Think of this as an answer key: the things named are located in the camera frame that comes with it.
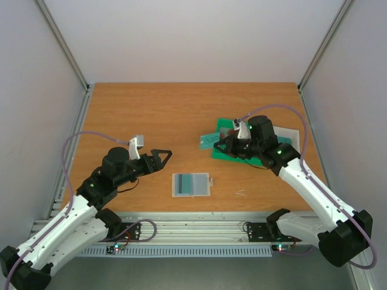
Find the teal VIP card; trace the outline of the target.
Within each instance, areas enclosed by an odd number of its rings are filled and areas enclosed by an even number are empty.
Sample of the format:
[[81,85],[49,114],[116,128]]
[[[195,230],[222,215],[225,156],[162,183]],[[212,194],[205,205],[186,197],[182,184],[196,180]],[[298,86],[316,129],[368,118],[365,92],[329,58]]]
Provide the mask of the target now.
[[287,137],[278,136],[278,142],[292,145],[292,140],[290,138],[287,138]]
[[215,132],[200,136],[199,148],[201,150],[211,149],[213,145],[220,140],[220,133]]

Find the translucent grey card holder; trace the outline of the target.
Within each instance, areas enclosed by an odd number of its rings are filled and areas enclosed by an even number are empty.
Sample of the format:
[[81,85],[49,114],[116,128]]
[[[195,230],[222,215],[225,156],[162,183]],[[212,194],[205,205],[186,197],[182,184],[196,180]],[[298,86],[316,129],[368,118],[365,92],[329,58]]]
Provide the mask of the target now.
[[[193,193],[189,196],[179,196],[176,194],[175,189],[175,177],[178,174],[191,174],[193,181]],[[185,197],[206,197],[211,195],[211,187],[213,186],[213,180],[208,173],[174,173],[172,175],[172,197],[173,198],[185,198]]]

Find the teal card dark stripe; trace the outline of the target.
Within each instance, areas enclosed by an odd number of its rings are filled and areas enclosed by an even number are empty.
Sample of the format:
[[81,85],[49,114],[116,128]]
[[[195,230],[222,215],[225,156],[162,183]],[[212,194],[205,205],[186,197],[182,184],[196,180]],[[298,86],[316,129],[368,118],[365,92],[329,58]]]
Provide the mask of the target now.
[[175,192],[179,196],[189,196],[193,193],[193,181],[191,174],[178,174],[175,177]]

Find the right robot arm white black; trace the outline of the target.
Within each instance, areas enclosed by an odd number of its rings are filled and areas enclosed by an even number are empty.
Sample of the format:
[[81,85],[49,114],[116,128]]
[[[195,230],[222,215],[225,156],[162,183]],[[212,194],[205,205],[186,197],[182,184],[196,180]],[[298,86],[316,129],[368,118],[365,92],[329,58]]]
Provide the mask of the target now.
[[233,127],[234,133],[217,141],[214,149],[233,158],[259,159],[296,190],[318,216],[312,221],[286,209],[278,210],[267,218],[267,232],[272,239],[295,237],[318,248],[336,267],[374,248],[371,215],[365,210],[356,211],[338,198],[292,145],[279,142],[270,119],[259,115],[248,122],[235,120]]

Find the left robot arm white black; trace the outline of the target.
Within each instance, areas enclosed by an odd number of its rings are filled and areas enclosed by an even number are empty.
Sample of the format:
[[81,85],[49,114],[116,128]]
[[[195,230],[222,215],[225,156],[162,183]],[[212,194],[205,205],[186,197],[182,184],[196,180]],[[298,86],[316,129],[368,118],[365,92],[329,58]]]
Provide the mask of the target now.
[[129,153],[114,147],[77,189],[76,194],[43,229],[18,247],[1,251],[5,288],[45,289],[52,276],[79,252],[97,242],[117,242],[134,227],[125,227],[106,204],[127,182],[162,170],[170,150],[153,149],[151,154]]

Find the card with red circles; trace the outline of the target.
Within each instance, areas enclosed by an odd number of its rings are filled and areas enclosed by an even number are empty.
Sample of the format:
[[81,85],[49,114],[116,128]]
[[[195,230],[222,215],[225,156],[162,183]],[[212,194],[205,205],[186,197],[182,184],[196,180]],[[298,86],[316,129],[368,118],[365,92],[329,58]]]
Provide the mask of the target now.
[[235,133],[235,130],[233,128],[227,128],[227,127],[221,127],[219,129],[220,137],[225,138],[229,135],[232,135]]

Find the green left bin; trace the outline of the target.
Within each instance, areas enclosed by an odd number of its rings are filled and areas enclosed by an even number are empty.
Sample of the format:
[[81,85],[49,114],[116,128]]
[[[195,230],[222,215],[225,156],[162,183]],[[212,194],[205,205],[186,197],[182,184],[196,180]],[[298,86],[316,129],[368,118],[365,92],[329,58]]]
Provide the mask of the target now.
[[[219,132],[219,129],[221,127],[227,127],[227,128],[233,128],[233,121],[225,118],[219,118],[216,125],[216,132]],[[235,163],[240,163],[239,158],[235,159],[218,159],[218,160],[224,160],[224,161],[231,161]]]

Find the green bin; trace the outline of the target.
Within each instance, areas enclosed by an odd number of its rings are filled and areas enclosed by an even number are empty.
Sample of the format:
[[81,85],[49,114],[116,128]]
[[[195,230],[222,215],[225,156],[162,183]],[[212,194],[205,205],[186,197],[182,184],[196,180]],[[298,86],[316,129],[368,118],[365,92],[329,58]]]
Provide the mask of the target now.
[[262,162],[259,158],[251,158],[251,159],[239,159],[241,163],[248,163],[253,166],[262,167]]
[[[225,118],[219,118],[216,125],[216,132],[219,132],[219,129],[221,127],[227,127],[227,128],[233,128],[233,121]],[[218,160],[224,160],[224,161],[231,161],[235,163],[240,163],[239,158],[235,159],[218,159]]]

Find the green middle bin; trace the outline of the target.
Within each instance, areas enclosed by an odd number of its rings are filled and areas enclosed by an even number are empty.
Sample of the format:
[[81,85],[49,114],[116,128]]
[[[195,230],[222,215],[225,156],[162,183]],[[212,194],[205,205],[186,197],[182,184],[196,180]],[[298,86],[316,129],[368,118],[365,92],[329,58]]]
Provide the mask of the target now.
[[241,163],[248,163],[253,166],[262,167],[262,162],[259,158],[251,158],[251,159],[239,159]]

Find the left small circuit board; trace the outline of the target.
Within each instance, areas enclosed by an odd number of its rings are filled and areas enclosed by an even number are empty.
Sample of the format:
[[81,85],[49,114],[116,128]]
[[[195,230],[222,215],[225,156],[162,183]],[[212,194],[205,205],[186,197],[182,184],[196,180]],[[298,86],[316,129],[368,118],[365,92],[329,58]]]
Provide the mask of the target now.
[[111,246],[106,246],[105,254],[108,254],[108,255],[117,254],[117,253],[123,251],[124,249],[125,249],[125,246],[124,245],[119,245],[119,244],[115,244],[115,245],[111,245]]

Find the small circuit board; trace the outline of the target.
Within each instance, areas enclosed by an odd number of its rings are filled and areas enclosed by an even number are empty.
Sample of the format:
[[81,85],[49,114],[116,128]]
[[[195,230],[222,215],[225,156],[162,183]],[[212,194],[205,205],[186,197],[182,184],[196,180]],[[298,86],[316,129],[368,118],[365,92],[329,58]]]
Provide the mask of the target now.
[[117,254],[117,253],[123,251],[124,249],[125,249],[125,246],[124,245],[119,245],[119,244],[115,244],[115,245],[111,245],[111,246],[106,246],[105,254],[108,254],[108,255]]
[[294,248],[294,245],[287,245],[287,244],[272,245],[272,251],[274,252],[287,252],[287,251],[291,251],[293,248]]

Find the right small circuit board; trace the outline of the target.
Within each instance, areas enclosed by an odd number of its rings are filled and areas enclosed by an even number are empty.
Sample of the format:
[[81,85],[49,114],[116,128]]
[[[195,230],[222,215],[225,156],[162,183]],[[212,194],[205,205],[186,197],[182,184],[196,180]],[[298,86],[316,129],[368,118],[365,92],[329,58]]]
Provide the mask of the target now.
[[272,251],[274,252],[287,252],[287,251],[291,251],[293,248],[294,248],[294,245],[287,245],[287,244],[272,245]]

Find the aluminium front rail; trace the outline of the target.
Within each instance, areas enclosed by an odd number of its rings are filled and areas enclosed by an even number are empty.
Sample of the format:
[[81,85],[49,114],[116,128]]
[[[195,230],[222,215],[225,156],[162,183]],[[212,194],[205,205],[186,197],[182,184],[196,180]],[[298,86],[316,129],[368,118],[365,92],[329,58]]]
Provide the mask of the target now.
[[245,222],[265,222],[270,211],[118,212],[123,222],[149,219],[157,226],[148,245],[247,244]]

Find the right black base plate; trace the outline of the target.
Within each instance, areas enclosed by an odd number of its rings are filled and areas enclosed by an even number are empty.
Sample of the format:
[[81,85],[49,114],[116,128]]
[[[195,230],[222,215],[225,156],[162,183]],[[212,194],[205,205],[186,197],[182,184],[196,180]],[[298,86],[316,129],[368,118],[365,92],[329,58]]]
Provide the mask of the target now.
[[245,222],[242,230],[247,234],[249,242],[300,242],[292,236],[272,235],[264,222]]

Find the left aluminium frame post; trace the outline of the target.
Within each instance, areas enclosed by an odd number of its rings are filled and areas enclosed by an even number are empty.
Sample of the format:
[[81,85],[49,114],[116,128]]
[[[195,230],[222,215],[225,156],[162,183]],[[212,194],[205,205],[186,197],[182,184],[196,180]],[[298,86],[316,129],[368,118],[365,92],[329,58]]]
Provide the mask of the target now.
[[48,5],[43,0],[34,0],[34,3],[36,4],[37,8],[39,9],[40,13],[42,14],[42,17],[44,18],[46,24],[48,25],[48,28],[52,32],[56,42],[60,46],[65,57],[67,58],[67,61],[69,62],[70,66],[72,67],[72,69],[73,69],[78,81],[80,82],[82,88],[84,89],[84,91],[87,92],[89,89],[89,83],[86,81],[86,78],[83,75],[83,72],[81,71],[75,57],[73,56],[73,53],[71,52],[63,34],[61,33],[60,28],[58,27],[56,21],[54,20],[54,17],[51,14],[50,9],[48,8]]

